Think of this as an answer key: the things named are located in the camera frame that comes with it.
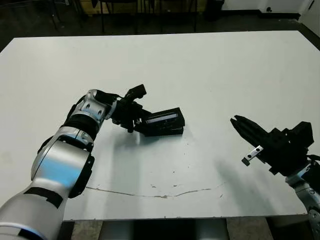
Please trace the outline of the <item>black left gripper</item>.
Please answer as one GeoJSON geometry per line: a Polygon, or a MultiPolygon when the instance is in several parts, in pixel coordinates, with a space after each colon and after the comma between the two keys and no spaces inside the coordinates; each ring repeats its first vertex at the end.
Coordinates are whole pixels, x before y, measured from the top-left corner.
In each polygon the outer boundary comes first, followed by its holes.
{"type": "Polygon", "coordinates": [[[132,133],[135,127],[134,122],[139,118],[147,118],[151,114],[142,105],[123,97],[116,102],[116,108],[111,119],[113,124],[120,125],[122,128],[127,129],[129,133],[132,133]]]}

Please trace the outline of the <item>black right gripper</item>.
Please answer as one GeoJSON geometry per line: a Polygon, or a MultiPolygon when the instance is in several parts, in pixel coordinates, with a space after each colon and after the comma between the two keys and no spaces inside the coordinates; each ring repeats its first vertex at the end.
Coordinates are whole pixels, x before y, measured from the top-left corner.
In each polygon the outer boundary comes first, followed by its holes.
{"type": "Polygon", "coordinates": [[[277,128],[265,131],[254,121],[235,115],[230,122],[239,135],[254,149],[241,160],[246,166],[258,158],[270,166],[269,171],[276,175],[289,176],[307,164],[310,146],[310,128],[294,127],[280,131],[277,128]]]}

